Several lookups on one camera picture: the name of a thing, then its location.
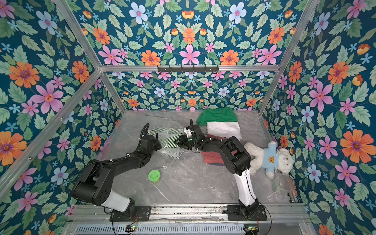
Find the bag of clothes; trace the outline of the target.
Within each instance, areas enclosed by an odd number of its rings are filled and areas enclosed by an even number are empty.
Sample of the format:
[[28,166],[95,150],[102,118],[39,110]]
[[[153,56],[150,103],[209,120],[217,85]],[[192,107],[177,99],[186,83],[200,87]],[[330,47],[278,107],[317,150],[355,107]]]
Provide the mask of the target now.
[[184,149],[174,143],[180,136],[185,135],[183,126],[177,120],[170,117],[148,117],[146,122],[149,124],[149,133],[157,137],[161,145],[161,149],[154,155],[174,161],[195,154],[190,149]]

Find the red garment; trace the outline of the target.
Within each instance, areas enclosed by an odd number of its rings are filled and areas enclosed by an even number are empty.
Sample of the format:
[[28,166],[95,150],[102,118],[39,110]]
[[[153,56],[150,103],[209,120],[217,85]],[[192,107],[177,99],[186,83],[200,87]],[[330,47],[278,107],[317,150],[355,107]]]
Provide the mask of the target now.
[[[227,138],[219,137],[219,136],[215,136],[215,135],[211,135],[211,134],[208,134],[207,137],[212,138],[212,139],[217,138],[217,139],[220,139],[220,140],[227,140]],[[234,151],[232,151],[232,154],[236,154],[237,152],[238,152],[237,150],[234,150]],[[201,155],[203,155],[203,157],[204,157],[204,163],[205,164],[225,166],[221,155],[217,152],[204,151],[204,150],[201,149]]]

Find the green tank top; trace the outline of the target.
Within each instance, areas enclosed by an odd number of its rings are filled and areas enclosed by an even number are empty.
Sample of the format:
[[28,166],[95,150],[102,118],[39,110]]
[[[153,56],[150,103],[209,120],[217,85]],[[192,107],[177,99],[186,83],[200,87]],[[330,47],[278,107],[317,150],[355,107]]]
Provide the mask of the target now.
[[238,122],[238,118],[233,109],[229,107],[205,109],[198,117],[196,123],[200,126],[205,126],[208,122]]

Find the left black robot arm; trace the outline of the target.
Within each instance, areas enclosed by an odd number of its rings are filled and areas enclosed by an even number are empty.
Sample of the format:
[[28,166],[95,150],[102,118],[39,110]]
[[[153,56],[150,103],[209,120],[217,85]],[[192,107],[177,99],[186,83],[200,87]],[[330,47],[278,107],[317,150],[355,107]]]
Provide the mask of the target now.
[[139,137],[135,151],[112,160],[92,160],[82,169],[71,195],[79,201],[118,211],[129,217],[136,213],[135,201],[113,190],[115,177],[127,171],[144,167],[154,153],[162,148],[158,134],[152,134],[146,124]]

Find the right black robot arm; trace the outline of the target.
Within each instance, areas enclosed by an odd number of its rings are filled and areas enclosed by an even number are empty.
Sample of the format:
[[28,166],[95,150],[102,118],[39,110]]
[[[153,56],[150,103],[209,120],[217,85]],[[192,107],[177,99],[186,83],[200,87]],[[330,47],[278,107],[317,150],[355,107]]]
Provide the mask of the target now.
[[184,129],[184,134],[175,140],[174,144],[191,151],[216,152],[220,154],[224,165],[234,175],[237,183],[240,204],[239,214],[249,219],[257,212],[259,201],[254,193],[250,179],[251,155],[236,137],[230,137],[226,140],[207,137],[200,126],[190,120],[190,126]]

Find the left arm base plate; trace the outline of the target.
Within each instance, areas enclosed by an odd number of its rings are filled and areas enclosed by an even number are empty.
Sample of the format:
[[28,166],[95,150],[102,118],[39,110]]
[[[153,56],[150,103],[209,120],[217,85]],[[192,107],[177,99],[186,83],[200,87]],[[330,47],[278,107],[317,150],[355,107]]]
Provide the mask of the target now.
[[113,210],[110,216],[111,222],[130,222],[130,221],[138,221],[138,222],[145,222],[149,221],[151,215],[152,207],[147,206],[130,206],[126,209],[126,211],[116,211]]

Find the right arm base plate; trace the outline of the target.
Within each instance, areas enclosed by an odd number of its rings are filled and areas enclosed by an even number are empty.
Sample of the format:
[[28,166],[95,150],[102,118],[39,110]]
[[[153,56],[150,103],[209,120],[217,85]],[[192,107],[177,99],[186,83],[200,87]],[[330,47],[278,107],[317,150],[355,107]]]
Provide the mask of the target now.
[[223,210],[229,221],[267,221],[268,213],[264,206],[244,207],[242,205],[227,205]]

